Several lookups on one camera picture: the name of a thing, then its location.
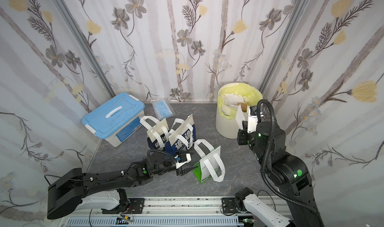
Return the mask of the green white paper bag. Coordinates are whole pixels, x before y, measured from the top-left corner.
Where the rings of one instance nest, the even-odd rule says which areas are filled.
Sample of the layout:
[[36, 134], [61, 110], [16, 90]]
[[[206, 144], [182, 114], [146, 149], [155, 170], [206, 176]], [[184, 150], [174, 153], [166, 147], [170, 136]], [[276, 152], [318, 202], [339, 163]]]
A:
[[214, 148], [207, 140], [199, 139], [194, 143], [194, 150], [200, 156], [193, 170], [199, 182], [203, 184], [210, 178], [215, 182], [222, 182], [226, 169], [221, 158], [221, 146]]

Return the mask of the blue paper bag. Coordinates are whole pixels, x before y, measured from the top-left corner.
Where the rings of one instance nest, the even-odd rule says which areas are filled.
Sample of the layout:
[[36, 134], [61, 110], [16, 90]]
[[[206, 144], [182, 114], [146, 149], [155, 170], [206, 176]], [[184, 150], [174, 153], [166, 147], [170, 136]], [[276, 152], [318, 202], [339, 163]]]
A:
[[191, 149], [196, 140], [196, 127], [193, 115], [185, 120], [176, 118], [170, 130], [169, 141], [165, 144], [164, 151], [173, 156], [178, 151]]
[[153, 116], [144, 116], [140, 123], [147, 129], [147, 141], [150, 149], [163, 151], [169, 142], [170, 128], [167, 120], [159, 121]]

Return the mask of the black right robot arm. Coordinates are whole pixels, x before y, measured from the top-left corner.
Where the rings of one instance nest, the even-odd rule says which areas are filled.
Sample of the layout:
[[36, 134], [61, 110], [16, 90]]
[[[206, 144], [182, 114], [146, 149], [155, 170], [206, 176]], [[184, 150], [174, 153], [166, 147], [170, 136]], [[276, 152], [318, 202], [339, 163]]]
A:
[[304, 161], [286, 151], [286, 133], [278, 125], [272, 104], [262, 99], [251, 106], [249, 118], [242, 126], [238, 131], [238, 144], [247, 145], [253, 152], [261, 165], [263, 182], [287, 202], [293, 218], [279, 215], [259, 201], [249, 188], [236, 193], [238, 209], [252, 213], [268, 227], [324, 226], [309, 169]]

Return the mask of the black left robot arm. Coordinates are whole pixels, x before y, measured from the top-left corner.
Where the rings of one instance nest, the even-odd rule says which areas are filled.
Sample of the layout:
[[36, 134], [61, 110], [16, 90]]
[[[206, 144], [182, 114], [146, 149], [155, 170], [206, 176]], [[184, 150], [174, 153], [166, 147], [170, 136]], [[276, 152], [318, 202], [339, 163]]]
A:
[[112, 209], [123, 212], [128, 207], [128, 199], [124, 197], [124, 188], [133, 188], [148, 184], [155, 175], [163, 175], [175, 170], [177, 176], [183, 176], [195, 169], [191, 151], [177, 151], [173, 156], [160, 150], [147, 151], [141, 161], [132, 162], [121, 171], [107, 173], [84, 173], [75, 168], [50, 184], [48, 188], [47, 218], [56, 220], [65, 217], [85, 202], [85, 198], [93, 194], [116, 190], [120, 201]]

